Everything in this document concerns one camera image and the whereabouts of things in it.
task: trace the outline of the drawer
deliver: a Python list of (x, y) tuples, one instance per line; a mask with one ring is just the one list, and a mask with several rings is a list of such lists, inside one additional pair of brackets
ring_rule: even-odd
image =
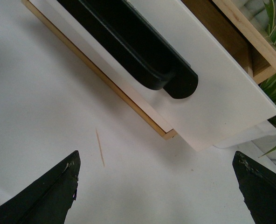
[(202, 150), (276, 115), (276, 106), (181, 1), (129, 2), (198, 75), (196, 91), (185, 99), (137, 82), (56, 0), (23, 2), (166, 139), (178, 133)]

